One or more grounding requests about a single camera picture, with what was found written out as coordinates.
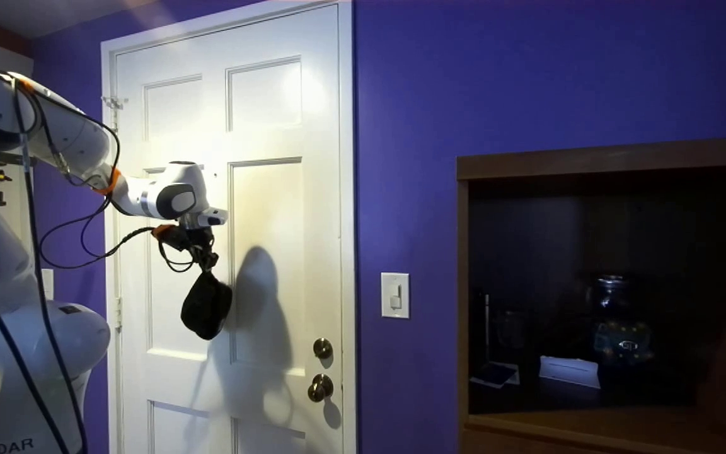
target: door knob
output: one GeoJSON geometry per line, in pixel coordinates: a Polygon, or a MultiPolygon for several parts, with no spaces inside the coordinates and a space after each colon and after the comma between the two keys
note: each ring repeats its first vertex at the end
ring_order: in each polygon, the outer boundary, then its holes
{"type": "Polygon", "coordinates": [[[316,353],[316,358],[332,358],[332,343],[326,337],[316,337],[312,353],[316,353]]]}
{"type": "Polygon", "coordinates": [[[336,389],[332,380],[329,376],[318,372],[307,389],[307,399],[318,403],[318,401],[332,395],[332,389],[336,389]]]}

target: door frame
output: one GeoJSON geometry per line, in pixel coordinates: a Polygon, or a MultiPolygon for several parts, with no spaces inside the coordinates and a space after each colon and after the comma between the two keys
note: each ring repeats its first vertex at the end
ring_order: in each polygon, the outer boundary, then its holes
{"type": "MultiPolygon", "coordinates": [[[[342,452],[359,452],[359,332],[356,332],[356,154],[354,154],[354,0],[263,0],[255,5],[201,14],[185,22],[171,22],[165,28],[142,29],[134,34],[113,37],[100,42],[100,81],[104,101],[119,99],[113,94],[113,63],[124,52],[142,47],[165,46],[181,37],[210,34],[218,29],[243,28],[248,22],[274,19],[283,14],[295,14],[318,7],[337,9],[337,158],[340,158],[340,331],[342,331],[342,355],[340,355],[340,380],[342,380],[342,452]]],[[[104,109],[104,121],[113,125],[113,115],[104,109]]],[[[107,244],[117,241],[113,221],[119,213],[107,212],[107,244]]],[[[108,452],[119,454],[121,439],[121,401],[119,401],[119,327],[121,327],[121,300],[117,293],[113,263],[107,263],[107,319],[117,327],[113,346],[108,347],[108,452]]]]}

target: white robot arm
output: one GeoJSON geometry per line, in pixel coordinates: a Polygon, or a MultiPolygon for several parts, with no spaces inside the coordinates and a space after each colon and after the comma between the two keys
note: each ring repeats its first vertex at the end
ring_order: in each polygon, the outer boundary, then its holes
{"type": "MultiPolygon", "coordinates": [[[[213,230],[226,221],[210,206],[196,164],[175,162],[158,179],[127,179],[108,164],[117,135],[45,85],[0,70],[0,154],[24,152],[108,196],[124,213],[175,218],[158,241],[215,264],[213,230]]],[[[110,331],[94,309],[45,302],[39,259],[0,216],[0,452],[85,452],[80,401],[110,331]]]]}

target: purple wall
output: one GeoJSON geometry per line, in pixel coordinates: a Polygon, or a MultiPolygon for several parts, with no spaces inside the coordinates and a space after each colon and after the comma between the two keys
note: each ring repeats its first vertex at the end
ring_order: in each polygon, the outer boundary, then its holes
{"type": "MultiPolygon", "coordinates": [[[[166,5],[152,18],[237,2],[166,5]]],[[[113,14],[39,39],[39,78],[100,113],[99,42],[142,28],[113,14]]],[[[457,155],[726,135],[726,0],[360,0],[356,101],[360,452],[452,454],[457,155]],[[410,273],[410,319],[378,318],[384,270],[410,273]]],[[[97,205],[69,194],[40,184],[44,225],[97,205]]],[[[59,285],[104,309],[104,268],[59,285]]],[[[104,370],[89,427],[107,452],[104,370]]]]}

